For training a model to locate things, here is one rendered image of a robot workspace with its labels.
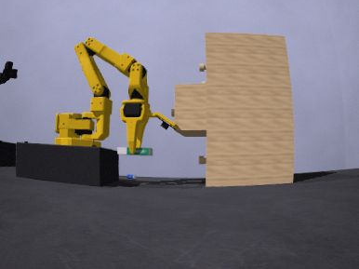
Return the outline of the wooden chest of drawers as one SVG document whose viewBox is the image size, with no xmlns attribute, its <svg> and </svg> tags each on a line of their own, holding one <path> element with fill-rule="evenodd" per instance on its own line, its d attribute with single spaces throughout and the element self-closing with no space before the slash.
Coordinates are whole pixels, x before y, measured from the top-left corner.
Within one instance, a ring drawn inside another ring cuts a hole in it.
<svg viewBox="0 0 359 269">
<path fill-rule="evenodd" d="M 286 39 L 205 33 L 206 187 L 293 183 Z"/>
</svg>

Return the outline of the white eraser with green sleeve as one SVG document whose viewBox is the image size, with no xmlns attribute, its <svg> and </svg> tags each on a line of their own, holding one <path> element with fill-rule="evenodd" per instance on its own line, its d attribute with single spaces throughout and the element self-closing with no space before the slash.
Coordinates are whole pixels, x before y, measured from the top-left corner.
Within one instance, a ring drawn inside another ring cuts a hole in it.
<svg viewBox="0 0 359 269">
<path fill-rule="evenodd" d="M 136 148 L 136 152 L 131 154 L 129 147 L 117 147 L 117 153 L 119 155 L 153 155 L 152 148 Z"/>
</svg>

